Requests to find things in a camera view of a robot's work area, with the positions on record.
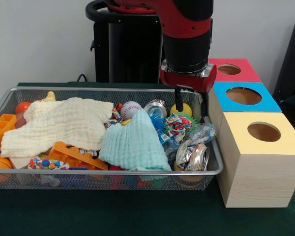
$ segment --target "blue cloth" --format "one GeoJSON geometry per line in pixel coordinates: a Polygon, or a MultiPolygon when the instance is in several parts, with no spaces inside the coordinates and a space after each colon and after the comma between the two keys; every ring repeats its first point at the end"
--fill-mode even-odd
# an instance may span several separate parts
{"type": "Polygon", "coordinates": [[[145,110],[137,111],[126,126],[110,126],[99,159],[136,171],[171,171],[157,132],[145,110]]]}

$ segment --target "orange toy block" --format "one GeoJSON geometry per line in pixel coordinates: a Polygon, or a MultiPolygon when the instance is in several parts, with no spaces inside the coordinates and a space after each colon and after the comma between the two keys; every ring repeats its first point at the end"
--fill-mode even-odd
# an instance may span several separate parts
{"type": "Polygon", "coordinates": [[[76,147],[67,148],[64,142],[56,142],[48,158],[68,163],[70,167],[88,168],[89,170],[108,170],[108,165],[102,160],[94,160],[90,153],[80,154],[79,149],[76,147]]]}
{"type": "Polygon", "coordinates": [[[4,114],[0,117],[0,147],[1,147],[1,141],[2,141],[3,134],[6,131],[9,131],[11,129],[15,129],[15,123],[16,123],[16,116],[15,115],[4,114]]]}

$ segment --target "black cable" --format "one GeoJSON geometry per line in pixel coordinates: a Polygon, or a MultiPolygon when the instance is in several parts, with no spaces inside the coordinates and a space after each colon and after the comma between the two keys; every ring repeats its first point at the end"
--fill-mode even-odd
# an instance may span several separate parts
{"type": "Polygon", "coordinates": [[[87,79],[87,77],[85,76],[85,74],[81,74],[81,75],[79,75],[77,82],[79,82],[80,79],[81,79],[82,77],[84,78],[85,82],[88,81],[88,79],[87,79]]]}

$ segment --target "wire mesh basket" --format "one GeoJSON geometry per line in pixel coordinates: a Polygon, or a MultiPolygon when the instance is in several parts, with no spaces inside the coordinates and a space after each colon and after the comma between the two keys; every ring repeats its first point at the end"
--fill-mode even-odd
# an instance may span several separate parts
{"type": "MultiPolygon", "coordinates": [[[[0,116],[14,114],[15,107],[24,101],[33,102],[54,91],[57,100],[71,97],[91,98],[106,102],[136,101],[142,107],[154,99],[165,101],[166,109],[175,103],[171,89],[118,89],[118,88],[43,88],[16,87],[6,92],[0,101],[0,116]]],[[[201,119],[201,96],[182,91],[183,101],[192,108],[196,121],[201,119]]],[[[212,150],[207,171],[82,171],[82,170],[30,170],[0,169],[0,189],[98,189],[98,190],[205,190],[214,175],[223,169],[216,140],[208,147],[212,150]]]]}

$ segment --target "wooden box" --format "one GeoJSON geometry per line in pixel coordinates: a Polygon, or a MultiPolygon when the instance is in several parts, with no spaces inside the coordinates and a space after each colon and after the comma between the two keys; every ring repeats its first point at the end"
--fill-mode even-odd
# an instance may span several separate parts
{"type": "Polygon", "coordinates": [[[216,82],[209,92],[209,117],[219,134],[223,112],[281,112],[262,83],[216,82]]]}
{"type": "Polygon", "coordinates": [[[282,113],[224,112],[218,176],[226,207],[287,207],[295,190],[295,130],[282,113]]]}
{"type": "Polygon", "coordinates": [[[217,82],[261,82],[247,59],[210,58],[208,61],[217,66],[217,82]]]}

